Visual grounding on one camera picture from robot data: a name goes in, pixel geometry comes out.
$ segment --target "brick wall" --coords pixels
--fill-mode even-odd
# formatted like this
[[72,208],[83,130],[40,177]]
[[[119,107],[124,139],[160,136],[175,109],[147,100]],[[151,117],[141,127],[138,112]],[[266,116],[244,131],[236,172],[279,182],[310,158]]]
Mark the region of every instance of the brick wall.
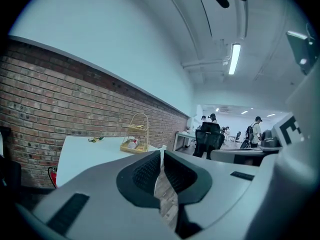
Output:
[[0,125],[12,129],[6,145],[22,166],[23,186],[52,187],[47,169],[58,165],[66,136],[124,136],[135,113],[148,115],[150,144],[168,149],[188,119],[114,77],[36,46],[10,41],[0,57]]

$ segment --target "backpack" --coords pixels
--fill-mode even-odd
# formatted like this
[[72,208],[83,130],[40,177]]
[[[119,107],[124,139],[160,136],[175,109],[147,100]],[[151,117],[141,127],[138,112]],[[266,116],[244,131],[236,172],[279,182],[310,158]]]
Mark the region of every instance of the backpack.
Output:
[[256,123],[251,126],[249,125],[248,128],[246,129],[245,132],[245,139],[252,142],[252,140],[254,139],[254,126],[256,125]]

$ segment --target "red fire extinguisher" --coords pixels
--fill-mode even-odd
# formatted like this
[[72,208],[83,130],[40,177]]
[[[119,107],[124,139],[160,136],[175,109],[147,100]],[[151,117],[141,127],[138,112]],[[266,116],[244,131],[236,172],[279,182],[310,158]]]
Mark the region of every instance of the red fire extinguisher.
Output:
[[49,167],[48,168],[48,175],[49,178],[54,186],[54,188],[57,188],[56,180],[57,180],[57,167]]

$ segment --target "wicker basket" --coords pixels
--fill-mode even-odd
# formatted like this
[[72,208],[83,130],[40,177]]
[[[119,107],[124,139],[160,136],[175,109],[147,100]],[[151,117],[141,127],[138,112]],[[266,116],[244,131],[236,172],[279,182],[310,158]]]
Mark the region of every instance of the wicker basket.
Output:
[[[140,125],[133,124],[133,121],[137,115],[143,115],[146,118],[146,125],[143,125],[140,127]],[[128,144],[131,142],[131,139],[133,136],[130,136],[131,132],[139,133],[141,135],[146,136],[146,141],[140,141],[139,145],[136,148],[128,148]],[[123,138],[123,142],[120,146],[120,150],[132,154],[141,154],[144,152],[148,152],[149,150],[149,145],[150,145],[150,140],[149,140],[149,119],[146,114],[144,113],[136,113],[132,119],[131,123],[128,125],[127,130],[126,130],[126,135]]]

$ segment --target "white shirt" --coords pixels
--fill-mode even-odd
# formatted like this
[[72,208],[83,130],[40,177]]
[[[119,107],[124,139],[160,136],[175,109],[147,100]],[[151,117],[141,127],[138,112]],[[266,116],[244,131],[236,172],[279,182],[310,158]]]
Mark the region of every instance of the white shirt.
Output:
[[253,140],[252,144],[257,144],[259,142],[258,134],[261,134],[261,128],[260,125],[257,123],[253,123]]

